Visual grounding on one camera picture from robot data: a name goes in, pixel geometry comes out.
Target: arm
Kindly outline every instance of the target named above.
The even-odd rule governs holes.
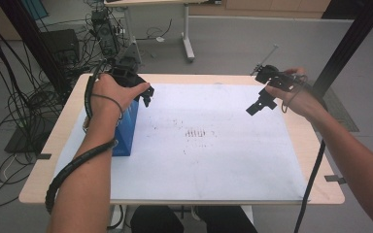
[[[111,97],[125,110],[132,99],[150,85],[119,86],[109,75],[102,75],[93,93]],[[91,97],[93,117],[76,155],[109,142],[115,134],[119,107],[111,100]],[[111,155],[107,150],[73,172],[62,184],[53,206],[48,232],[106,232],[109,220]]]
[[[302,69],[288,70],[303,73]],[[293,93],[266,86],[271,95],[286,103]],[[322,134],[323,139],[344,179],[362,208],[373,220],[373,152],[338,123],[308,92],[301,91],[289,107],[306,117]]]

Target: white paper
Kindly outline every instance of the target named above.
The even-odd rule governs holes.
[[[296,201],[305,181],[280,108],[250,116],[261,86],[153,84],[140,103],[132,153],[114,157],[111,199]],[[83,110],[56,165],[73,157],[85,133]]]

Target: wrist strap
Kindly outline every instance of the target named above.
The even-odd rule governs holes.
[[[104,99],[111,100],[112,102],[114,102],[114,103],[118,106],[118,108],[119,108],[119,110],[120,110],[120,116],[119,116],[119,119],[122,119],[122,117],[123,117],[123,108],[122,108],[122,106],[120,105],[120,103],[118,103],[117,100],[115,100],[115,99],[113,99],[113,98],[111,98],[111,97],[105,96],[105,95],[98,95],[98,94],[94,94],[94,93],[92,93],[91,96],[104,98]]]

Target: blue box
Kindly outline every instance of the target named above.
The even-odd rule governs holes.
[[[129,156],[131,154],[138,106],[139,102],[133,100],[115,128],[115,138],[118,140],[118,144],[113,148],[112,156]]]

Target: table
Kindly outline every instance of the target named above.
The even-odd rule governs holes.
[[[142,75],[143,79],[152,83],[224,83],[224,84],[244,84],[256,85],[254,78],[249,76],[211,76],[211,75]],[[22,203],[28,204],[43,204],[45,202],[46,191],[51,183],[53,172],[55,169],[58,157],[69,138],[75,121],[84,105],[85,85],[89,74],[82,75],[71,96],[59,117],[56,126],[44,146],[42,153],[51,154],[50,159],[39,159],[31,175],[29,176],[20,196],[19,200]],[[315,162],[315,154],[319,148],[319,141],[311,127],[310,123],[303,117],[288,111],[284,115],[285,123],[288,127],[288,133],[292,139],[295,154],[298,158],[302,175],[307,181],[313,164]],[[324,176],[333,175],[326,158],[322,160],[322,166],[317,175],[311,195],[310,204],[341,204],[345,198],[338,183],[329,183]],[[121,203],[118,200],[112,200],[112,204],[157,204],[149,202],[149,200],[138,200],[133,203]],[[171,201],[160,201],[159,204],[174,204]],[[182,204],[191,204],[193,202],[185,201]],[[211,204],[228,204],[227,200],[211,202]],[[256,200],[239,203],[240,205],[255,205],[265,204],[265,202],[257,202]]]
[[[125,21],[126,21],[126,28],[129,35],[129,40],[131,44],[136,45],[136,39],[133,36],[132,29],[131,29],[131,13],[129,7],[131,6],[144,6],[144,5],[162,5],[162,4],[184,4],[184,32],[182,33],[184,47],[186,49],[186,56],[189,61],[193,61],[195,55],[192,50],[192,46],[189,40],[189,23],[188,23],[188,16],[189,16],[189,6],[190,3],[200,3],[204,2],[205,0],[120,0],[116,2],[106,2],[106,7],[119,7],[123,9]]]

